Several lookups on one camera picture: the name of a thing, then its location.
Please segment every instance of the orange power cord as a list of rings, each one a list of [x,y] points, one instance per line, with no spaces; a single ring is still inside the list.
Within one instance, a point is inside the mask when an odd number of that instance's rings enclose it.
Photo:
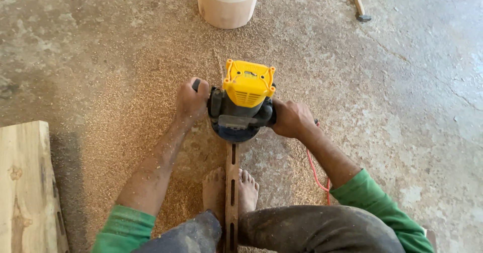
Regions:
[[[330,193],[329,193],[329,188],[330,188],[330,179],[327,177],[327,188],[323,187],[322,184],[320,184],[319,179],[317,178],[317,173],[315,172],[315,167],[313,166],[312,158],[310,156],[310,151],[307,149],[307,157],[309,158],[309,163],[310,166],[312,167],[313,171],[313,177],[315,177],[315,182],[317,182],[317,185],[320,186],[324,191],[327,193],[327,204],[330,206]]]

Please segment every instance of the ventilation grille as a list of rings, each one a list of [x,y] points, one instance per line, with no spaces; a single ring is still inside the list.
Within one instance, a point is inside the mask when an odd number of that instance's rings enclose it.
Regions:
[[[243,91],[235,91],[235,96],[238,102],[247,102],[250,104],[255,104],[260,98],[260,95],[254,93],[247,93]]]

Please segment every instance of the foot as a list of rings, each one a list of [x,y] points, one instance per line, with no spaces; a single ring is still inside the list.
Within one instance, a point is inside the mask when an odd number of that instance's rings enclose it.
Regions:
[[[246,170],[238,169],[238,176],[238,214],[254,211],[260,186]]]
[[[203,210],[210,209],[225,226],[225,170],[218,168],[203,180]]]

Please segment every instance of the hammer head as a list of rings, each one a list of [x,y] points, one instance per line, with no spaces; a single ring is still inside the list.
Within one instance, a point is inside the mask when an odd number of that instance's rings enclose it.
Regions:
[[[372,19],[372,17],[370,15],[366,15],[366,14],[364,14],[364,15],[359,15],[358,14],[358,16],[357,16],[357,20],[359,22],[363,22],[363,23],[364,22],[369,22],[371,19]]]

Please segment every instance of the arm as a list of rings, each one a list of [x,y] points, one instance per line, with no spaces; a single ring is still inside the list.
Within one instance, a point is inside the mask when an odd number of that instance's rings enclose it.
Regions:
[[[206,112],[210,87],[202,80],[195,92],[191,88],[195,79],[181,85],[171,127],[124,185],[92,252],[131,252],[149,240],[181,143]]]
[[[317,159],[332,181],[331,194],[342,204],[364,209],[392,228],[406,252],[433,252],[423,229],[403,213],[366,170],[347,157],[313,121],[301,103],[273,100],[277,112],[274,132],[296,138]]]

